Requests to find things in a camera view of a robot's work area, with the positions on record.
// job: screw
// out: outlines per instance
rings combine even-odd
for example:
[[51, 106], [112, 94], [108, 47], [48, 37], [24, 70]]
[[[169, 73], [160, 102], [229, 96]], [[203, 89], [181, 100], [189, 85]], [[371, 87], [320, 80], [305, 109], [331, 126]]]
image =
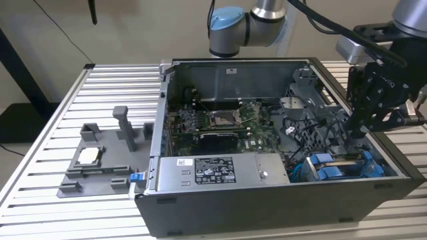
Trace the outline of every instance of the screw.
[[380, 60], [380, 59], [376, 59], [375, 61], [377, 63], [377, 65], [383, 66], [384, 65], [384, 62]]

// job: blue latch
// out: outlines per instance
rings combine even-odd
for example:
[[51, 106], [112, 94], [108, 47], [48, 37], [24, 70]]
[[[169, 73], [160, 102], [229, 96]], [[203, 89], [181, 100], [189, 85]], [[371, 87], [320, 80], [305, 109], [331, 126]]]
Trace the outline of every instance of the blue latch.
[[132, 173], [128, 179], [131, 183], [141, 182], [144, 181], [144, 173]]

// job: motherboard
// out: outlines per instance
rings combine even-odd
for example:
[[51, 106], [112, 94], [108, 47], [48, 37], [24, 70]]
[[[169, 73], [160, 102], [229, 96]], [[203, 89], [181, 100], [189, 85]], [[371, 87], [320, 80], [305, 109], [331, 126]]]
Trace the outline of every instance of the motherboard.
[[197, 102], [169, 113], [173, 156], [285, 151], [271, 120], [273, 106], [253, 100], [240, 101], [236, 107], [209, 110]]

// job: slotted metal surface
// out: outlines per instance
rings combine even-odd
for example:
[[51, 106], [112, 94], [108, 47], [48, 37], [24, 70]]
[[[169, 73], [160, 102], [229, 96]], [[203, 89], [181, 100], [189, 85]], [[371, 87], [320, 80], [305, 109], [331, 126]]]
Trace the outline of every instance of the slotted metal surface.
[[[323, 64], [345, 85], [349, 65], [340, 61]], [[160, 86], [157, 69], [157, 65], [96, 65], [92, 71], [83, 71], [0, 193], [0, 199], [5, 196], [0, 207], [0, 240], [153, 239], [127, 194], [60, 199], [56, 193], [80, 141], [79, 130], [83, 123], [96, 122], [100, 129], [117, 129], [117, 122], [111, 117], [116, 105], [128, 106], [129, 120], [135, 127], [153, 121]], [[387, 135], [427, 177], [425, 127], [397, 130]], [[359, 223], [221, 233], [205, 235], [203, 239], [425, 238], [424, 183], [404, 199], [381, 204]]]

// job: floor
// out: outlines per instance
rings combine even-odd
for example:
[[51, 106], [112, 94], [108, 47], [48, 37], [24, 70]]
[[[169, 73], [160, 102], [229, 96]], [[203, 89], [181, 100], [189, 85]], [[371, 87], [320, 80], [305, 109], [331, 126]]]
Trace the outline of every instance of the floor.
[[[2, 144], [2, 146], [14, 151], [18, 152], [20, 154], [25, 154], [32, 147], [32, 143], [10, 143], [10, 144]], [[18, 166], [22, 156], [5, 151], [2, 148], [0, 148], [0, 189], [2, 189], [2, 186], [6, 184], [9, 177]]]

